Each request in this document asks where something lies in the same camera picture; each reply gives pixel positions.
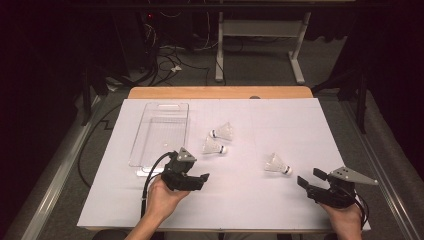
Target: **white table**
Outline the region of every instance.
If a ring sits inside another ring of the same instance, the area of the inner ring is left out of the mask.
[[[331,230],[326,213],[297,185],[300,175],[328,188],[327,182],[312,175],[313,168],[329,172],[344,165],[321,106],[313,98],[125,100],[78,226],[132,228],[138,222],[145,177],[137,177],[128,161],[148,102],[190,105],[186,148],[198,161],[189,175],[210,173],[203,189],[185,198],[159,230]],[[207,133],[227,121],[235,132],[233,141],[221,140],[228,153],[202,154]],[[263,170],[273,152],[293,168],[291,176]]]

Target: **electrical cable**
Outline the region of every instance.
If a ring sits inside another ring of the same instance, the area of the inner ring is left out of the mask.
[[[364,228],[364,226],[365,226],[365,223],[367,222],[367,220],[368,220],[368,215],[367,215],[367,213],[365,212],[365,209],[364,209],[364,207],[362,206],[362,204],[354,197],[354,196],[352,196],[349,192],[347,192],[345,189],[343,189],[343,188],[340,188],[340,187],[338,187],[338,186],[335,186],[338,190],[340,190],[340,191],[342,191],[344,194],[346,194],[347,196],[349,196],[349,197],[351,197],[352,198],[352,200],[355,202],[355,204],[359,207],[359,209],[361,210],[361,230]]]
[[[149,183],[154,178],[154,177],[151,177],[153,171],[155,170],[156,166],[160,163],[160,161],[162,161],[162,159],[164,159],[167,156],[171,156],[172,154],[175,154],[175,153],[176,152],[164,153],[162,156],[160,156],[158,158],[158,160],[156,160],[155,164],[153,164],[152,169],[150,169],[149,175],[147,176],[146,182],[144,183],[143,195],[142,195],[142,198],[141,198],[141,216],[140,216],[140,218],[142,218],[144,216],[144,213],[146,212],[147,192],[148,192],[148,188],[149,188]]]
[[[96,123],[96,125],[94,125],[93,130],[91,130],[91,132],[88,134],[88,136],[85,138],[84,143],[81,147],[81,150],[79,152],[78,155],[78,160],[77,160],[77,169],[78,169],[78,175],[80,176],[82,182],[84,183],[85,186],[87,186],[88,188],[91,188],[91,184],[88,183],[88,181],[85,179],[84,175],[82,174],[82,170],[81,170],[81,156],[82,153],[84,152],[84,149],[88,143],[88,140],[91,138],[91,136],[93,135],[94,131],[96,130],[96,128],[99,126],[100,123],[106,123],[106,126],[104,127],[103,130],[113,130],[113,127],[109,127],[109,120],[105,120],[105,118],[111,113],[113,112],[115,109],[117,109],[118,107],[120,107],[122,105],[119,104],[115,107],[113,107],[112,109],[110,109],[105,115],[103,115],[103,117]]]

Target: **transparent tray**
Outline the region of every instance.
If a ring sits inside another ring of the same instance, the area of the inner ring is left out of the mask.
[[[187,103],[146,104],[129,162],[131,167],[137,167],[138,176],[147,176],[163,154],[185,147],[188,112]],[[162,172],[168,162],[162,160],[154,173]]]

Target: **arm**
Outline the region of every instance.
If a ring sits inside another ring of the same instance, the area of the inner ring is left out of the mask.
[[[352,204],[345,209],[336,209],[319,203],[330,216],[331,226],[339,240],[361,240],[361,210]]]
[[[157,176],[149,188],[147,209],[126,240],[147,240],[153,235],[159,225],[168,218],[178,203],[186,197],[188,191],[171,191]]]

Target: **shuttlecock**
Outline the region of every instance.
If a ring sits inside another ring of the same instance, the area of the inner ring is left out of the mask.
[[[221,145],[218,141],[215,141],[214,139],[207,136],[205,144],[203,145],[203,153],[223,154],[223,153],[227,153],[227,148]]]
[[[213,138],[223,138],[226,140],[233,140],[233,128],[230,123],[222,125],[220,128],[210,131],[209,136]]]
[[[271,159],[265,164],[265,170],[271,172],[281,172],[286,175],[290,175],[293,172],[292,168],[285,164],[283,160],[281,160],[281,158],[275,153],[271,155]]]

